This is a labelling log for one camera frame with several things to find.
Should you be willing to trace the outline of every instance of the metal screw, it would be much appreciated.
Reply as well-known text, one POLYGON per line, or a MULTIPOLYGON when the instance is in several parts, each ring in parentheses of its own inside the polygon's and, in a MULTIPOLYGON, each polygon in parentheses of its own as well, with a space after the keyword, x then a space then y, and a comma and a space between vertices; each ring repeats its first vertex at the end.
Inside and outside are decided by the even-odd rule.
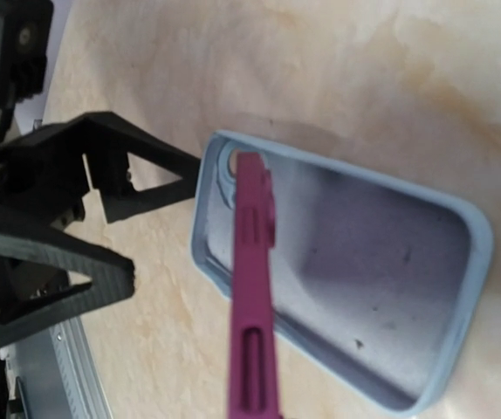
POLYGON ((20 31, 20 34, 18 36, 18 41, 21 46, 26 46, 30 43, 31 41, 31 29, 29 27, 24 27, 20 31))

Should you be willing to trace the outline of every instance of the black device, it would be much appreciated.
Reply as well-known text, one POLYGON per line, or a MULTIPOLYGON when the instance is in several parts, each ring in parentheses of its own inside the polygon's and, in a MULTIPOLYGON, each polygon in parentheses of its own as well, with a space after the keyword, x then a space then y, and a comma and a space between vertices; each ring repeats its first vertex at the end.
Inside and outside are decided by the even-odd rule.
POLYGON ((0 347, 133 295, 132 260, 64 233, 84 219, 87 173, 113 223, 193 197, 200 167, 114 113, 3 144, 15 105, 43 90, 52 13, 49 0, 0 0, 0 347), (137 191, 128 154, 181 179, 137 191), (91 282, 71 285, 69 271, 91 282))

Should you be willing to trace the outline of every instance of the beige marble surface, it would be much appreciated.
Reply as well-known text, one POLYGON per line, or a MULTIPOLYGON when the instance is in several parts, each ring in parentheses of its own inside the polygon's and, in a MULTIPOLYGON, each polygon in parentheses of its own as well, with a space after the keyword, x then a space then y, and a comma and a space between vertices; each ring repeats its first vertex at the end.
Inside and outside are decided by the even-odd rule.
MULTIPOLYGON (((448 391, 419 417, 501 418, 501 1, 76 0, 47 120, 94 109, 195 155, 228 128, 477 204, 491 273, 448 391)), ((137 262, 136 296, 84 317, 115 417, 223 417, 228 304, 191 264, 194 203, 110 226, 97 196, 87 207, 73 232, 137 262)), ((385 417, 278 351, 286 417, 385 417)))

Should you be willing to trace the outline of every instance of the marble table surface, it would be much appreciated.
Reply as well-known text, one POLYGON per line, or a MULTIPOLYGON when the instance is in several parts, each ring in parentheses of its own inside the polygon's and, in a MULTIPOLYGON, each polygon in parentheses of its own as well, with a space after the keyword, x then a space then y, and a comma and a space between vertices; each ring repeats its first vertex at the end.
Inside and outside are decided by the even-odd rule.
MULTIPOLYGON (((501 417, 501 1, 77 0, 45 121, 105 109, 194 155, 232 129, 475 203, 490 275, 419 417, 501 417)), ((194 202, 112 225, 96 194, 86 208, 71 232, 137 261, 134 298, 83 318, 114 416, 224 417, 229 305, 191 263, 194 202)), ((278 358, 285 417, 386 417, 284 341, 278 358)))

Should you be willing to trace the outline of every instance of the pink plastic bar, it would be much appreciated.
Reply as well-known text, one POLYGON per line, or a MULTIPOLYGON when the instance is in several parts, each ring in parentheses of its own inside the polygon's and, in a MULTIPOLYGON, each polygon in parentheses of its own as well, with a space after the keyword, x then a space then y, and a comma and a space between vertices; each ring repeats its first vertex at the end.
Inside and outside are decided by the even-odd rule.
POLYGON ((268 252, 275 243, 270 171, 237 157, 229 419, 280 419, 268 252))

